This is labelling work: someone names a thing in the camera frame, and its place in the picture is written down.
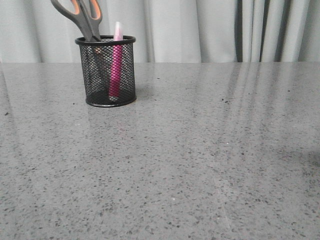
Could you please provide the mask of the pink highlighter pen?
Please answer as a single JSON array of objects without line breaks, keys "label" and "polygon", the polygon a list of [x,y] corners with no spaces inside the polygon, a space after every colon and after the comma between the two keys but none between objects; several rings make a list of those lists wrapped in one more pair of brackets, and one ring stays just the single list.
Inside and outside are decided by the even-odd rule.
[{"label": "pink highlighter pen", "polygon": [[[120,22],[115,23],[113,41],[123,40],[123,30]],[[120,96],[122,68],[122,45],[114,45],[112,52],[111,75],[109,81],[109,99],[113,102],[117,101]]]}]

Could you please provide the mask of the grey orange scissors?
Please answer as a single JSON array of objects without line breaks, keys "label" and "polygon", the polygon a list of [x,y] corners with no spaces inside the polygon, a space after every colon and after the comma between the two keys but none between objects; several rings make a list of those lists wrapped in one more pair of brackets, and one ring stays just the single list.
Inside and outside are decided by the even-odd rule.
[{"label": "grey orange scissors", "polygon": [[[92,16],[91,12],[87,9],[83,0],[73,0],[71,2],[74,7],[74,12],[67,10],[57,0],[52,0],[51,3],[59,13],[77,25],[86,42],[95,43],[102,41],[99,32],[99,24],[102,21],[102,12],[99,3],[96,0],[91,0],[89,2],[90,7],[95,12],[94,16]],[[88,50],[88,53],[90,53],[91,56],[88,55],[87,59],[84,59],[84,56],[82,56],[82,63],[87,65],[92,78],[103,81],[103,69],[99,66],[98,60],[99,53],[95,52],[92,48]]]}]

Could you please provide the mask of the black mesh pen holder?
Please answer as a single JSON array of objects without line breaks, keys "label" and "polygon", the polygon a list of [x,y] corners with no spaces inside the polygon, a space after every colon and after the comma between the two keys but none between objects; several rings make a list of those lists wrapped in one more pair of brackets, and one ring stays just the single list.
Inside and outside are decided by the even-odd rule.
[{"label": "black mesh pen holder", "polygon": [[[124,35],[123,40],[114,41],[113,35],[102,35],[101,42],[87,42],[84,37],[79,37],[75,43],[79,46],[86,103],[95,107],[119,107],[136,100],[135,69],[134,69],[134,43],[136,38]],[[119,97],[117,101],[109,99],[109,86],[111,79],[111,67],[113,46],[122,45],[121,78]],[[92,77],[86,63],[82,63],[82,56],[87,59],[91,56],[88,50],[93,49],[98,55],[98,65],[102,68],[103,81]]]}]

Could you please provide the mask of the grey curtain backdrop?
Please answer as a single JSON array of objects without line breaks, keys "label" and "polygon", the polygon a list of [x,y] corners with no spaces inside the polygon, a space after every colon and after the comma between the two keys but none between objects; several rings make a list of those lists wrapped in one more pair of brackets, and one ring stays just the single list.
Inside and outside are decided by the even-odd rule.
[{"label": "grey curtain backdrop", "polygon": [[[102,0],[103,35],[116,22],[136,38],[136,62],[317,62],[317,0]],[[79,61],[82,34],[49,0],[0,3],[3,63]]]}]

